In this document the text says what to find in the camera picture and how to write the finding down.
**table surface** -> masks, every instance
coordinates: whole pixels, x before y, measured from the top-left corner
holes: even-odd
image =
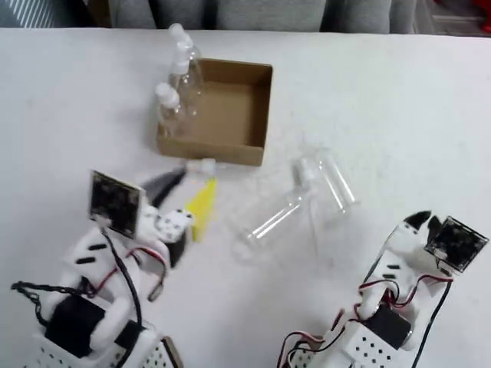
[[[208,58],[272,64],[274,76],[263,166],[220,167],[215,221],[153,306],[185,366],[271,367],[289,331],[322,334],[357,300],[382,242],[410,213],[434,209],[491,236],[491,40],[192,36]],[[0,44],[0,357],[23,366],[34,308],[9,285],[56,282],[61,256],[91,225],[89,170],[140,181],[179,160],[160,156],[153,139],[153,88],[170,59],[165,31],[0,29]],[[246,193],[286,190],[290,160],[310,145],[334,150],[361,204],[318,231],[318,256],[292,237],[272,257],[238,262],[226,225],[233,206]],[[490,258],[487,248],[455,283],[421,368],[491,360]]]

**circuit board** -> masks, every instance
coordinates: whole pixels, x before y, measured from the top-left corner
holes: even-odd
[[[141,188],[93,171],[89,216],[91,220],[95,215],[110,219],[109,228],[134,238],[142,196]]]
[[[449,216],[424,250],[463,272],[488,241],[488,238]]]

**open cardboard box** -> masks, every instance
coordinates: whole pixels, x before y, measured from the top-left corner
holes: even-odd
[[[261,166],[268,130],[271,65],[202,59],[204,88],[185,136],[158,129],[163,155]]]

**white bottle cap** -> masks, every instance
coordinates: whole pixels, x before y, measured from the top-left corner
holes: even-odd
[[[183,48],[192,48],[194,46],[191,37],[184,31],[184,28],[179,23],[174,23],[169,27],[170,37],[174,40],[176,45]]]
[[[209,177],[216,175],[215,159],[189,159],[186,161],[186,169],[192,173],[202,173]]]
[[[159,83],[155,88],[155,94],[167,109],[175,109],[179,106],[179,94],[168,83]]]
[[[177,46],[171,67],[172,74],[184,75],[189,71],[189,52],[186,48]]]
[[[183,26],[180,23],[174,23],[173,25],[171,25],[169,27],[169,31],[170,31],[170,37],[172,37],[175,42],[179,42],[182,35],[186,33],[184,31]]]

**yellow sponge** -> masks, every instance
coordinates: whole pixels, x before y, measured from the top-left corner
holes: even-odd
[[[201,241],[208,225],[209,216],[215,205],[215,187],[216,178],[208,180],[206,186],[186,206],[186,210],[194,215],[192,230],[195,242]]]

